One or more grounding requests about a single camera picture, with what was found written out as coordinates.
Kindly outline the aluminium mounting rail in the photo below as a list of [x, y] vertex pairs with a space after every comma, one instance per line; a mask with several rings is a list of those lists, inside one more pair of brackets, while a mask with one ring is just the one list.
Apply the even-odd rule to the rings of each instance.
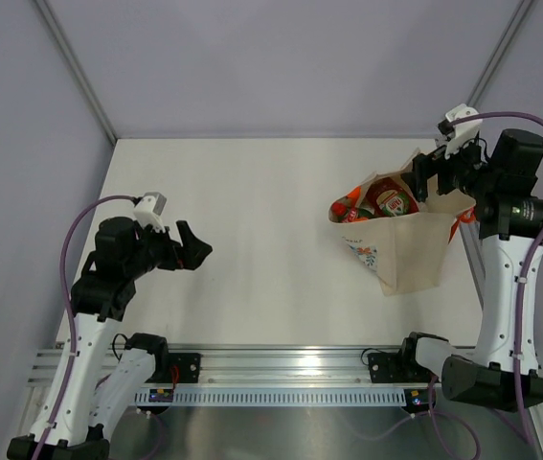
[[[201, 354], [198, 383], [147, 383], [155, 370], [155, 359], [165, 353]], [[372, 383], [366, 354], [396, 353], [395, 347], [187, 347], [160, 344], [126, 347], [111, 345], [98, 356], [96, 364], [86, 363], [77, 353], [69, 381], [85, 376], [98, 381], [116, 371], [129, 376], [144, 373], [144, 385], [187, 387], [342, 387], [391, 386], [422, 388], [427, 383]]]

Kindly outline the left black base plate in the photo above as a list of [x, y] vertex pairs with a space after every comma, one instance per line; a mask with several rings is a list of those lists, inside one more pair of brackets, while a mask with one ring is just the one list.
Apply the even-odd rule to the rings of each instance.
[[155, 358], [155, 370], [147, 383], [198, 383], [201, 354], [165, 353]]

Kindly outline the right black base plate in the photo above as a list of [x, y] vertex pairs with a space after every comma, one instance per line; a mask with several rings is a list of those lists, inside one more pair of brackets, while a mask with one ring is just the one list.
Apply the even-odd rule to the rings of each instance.
[[370, 352], [366, 354], [372, 383], [427, 383], [429, 373], [403, 353]]

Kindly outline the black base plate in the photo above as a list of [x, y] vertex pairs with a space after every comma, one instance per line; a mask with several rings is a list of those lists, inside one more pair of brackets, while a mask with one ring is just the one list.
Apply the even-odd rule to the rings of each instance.
[[198, 383], [201, 354], [165, 353], [155, 358], [155, 370], [147, 383]]
[[372, 383], [427, 383], [429, 373], [403, 353], [370, 352], [366, 354]]

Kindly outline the left aluminium frame post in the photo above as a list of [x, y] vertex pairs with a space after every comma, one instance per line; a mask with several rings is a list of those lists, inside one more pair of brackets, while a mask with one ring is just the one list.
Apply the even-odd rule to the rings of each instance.
[[67, 33], [61, 25], [57, 13], [51, 5], [51, 2], [47, 0], [32, 0], [31, 5], [39, 16], [39, 19], [47, 31], [49, 38], [54, 43], [54, 46], [65, 64], [69, 75], [82, 95], [104, 137], [112, 147], [115, 147], [119, 140], [117, 131], [113, 127], [113, 124], [110, 121], [101, 100], [88, 79], [79, 57], [77, 56], [77, 53], [75, 52]]

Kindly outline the green Fairy dish soap bottle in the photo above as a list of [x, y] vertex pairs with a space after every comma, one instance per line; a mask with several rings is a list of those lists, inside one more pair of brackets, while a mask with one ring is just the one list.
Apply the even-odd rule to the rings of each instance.
[[375, 218], [374, 213], [366, 208], [348, 206], [341, 202], [333, 203], [330, 211], [338, 223], [352, 223]]

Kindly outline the red ketchup bottle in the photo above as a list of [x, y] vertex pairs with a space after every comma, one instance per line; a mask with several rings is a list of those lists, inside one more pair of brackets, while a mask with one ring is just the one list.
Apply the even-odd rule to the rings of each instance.
[[407, 190], [391, 177], [374, 182], [366, 192], [366, 199], [375, 214], [382, 218], [407, 216], [419, 211]]

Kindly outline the aluminium frame post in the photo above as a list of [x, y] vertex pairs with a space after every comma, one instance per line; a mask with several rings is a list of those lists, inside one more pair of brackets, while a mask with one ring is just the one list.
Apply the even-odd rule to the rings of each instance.
[[517, 3], [494, 45], [485, 66], [466, 98], [465, 103], [467, 105], [473, 107], [480, 106], [486, 92], [494, 83], [497, 74], [509, 56], [512, 46], [516, 43], [519, 35], [528, 23], [537, 4], [537, 0], [520, 0]]
[[77, 56], [77, 53], [75, 52], [67, 33], [61, 25], [57, 13], [51, 5], [51, 2], [47, 0], [32, 0], [31, 5], [39, 16], [39, 19], [47, 31], [49, 38], [54, 43], [54, 46], [65, 64], [69, 75], [82, 95], [104, 137], [112, 147], [115, 147], [119, 140], [117, 131], [113, 127], [113, 124], [110, 121], [101, 100], [88, 79], [79, 57]]

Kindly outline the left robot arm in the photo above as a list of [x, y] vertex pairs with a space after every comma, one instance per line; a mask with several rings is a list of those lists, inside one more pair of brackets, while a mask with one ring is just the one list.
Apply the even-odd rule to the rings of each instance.
[[100, 377], [102, 362], [136, 293], [136, 281], [154, 269], [196, 270], [212, 247], [188, 223], [142, 226], [132, 218], [104, 220], [95, 249], [71, 288], [70, 336], [39, 415], [26, 435], [11, 439], [10, 459], [106, 459], [110, 440], [136, 391], [171, 372], [167, 340], [136, 333], [117, 368]]

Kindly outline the right aluminium frame post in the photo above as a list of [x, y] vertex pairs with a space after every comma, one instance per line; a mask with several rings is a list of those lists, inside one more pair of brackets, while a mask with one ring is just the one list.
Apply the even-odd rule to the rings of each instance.
[[485, 66], [466, 98], [465, 103], [467, 105], [473, 107], [480, 106], [486, 92], [494, 83], [497, 74], [509, 56], [512, 46], [516, 43], [519, 35], [528, 23], [537, 4], [537, 0], [520, 0], [517, 3], [494, 45]]

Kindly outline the canvas bag orange handles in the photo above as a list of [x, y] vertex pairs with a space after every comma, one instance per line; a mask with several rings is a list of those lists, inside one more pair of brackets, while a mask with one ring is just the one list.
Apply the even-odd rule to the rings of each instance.
[[[352, 254], [372, 271], [386, 295], [415, 292], [440, 283], [446, 250], [462, 222], [470, 223], [475, 200], [459, 191], [437, 194], [437, 178], [428, 180], [428, 198], [416, 201], [403, 175], [412, 169], [407, 161], [394, 172], [373, 172], [346, 195], [336, 199], [374, 213], [370, 220], [338, 223], [328, 209], [328, 220]], [[366, 192], [379, 179], [391, 177], [404, 187], [419, 207], [417, 213], [382, 218], [375, 214]]]

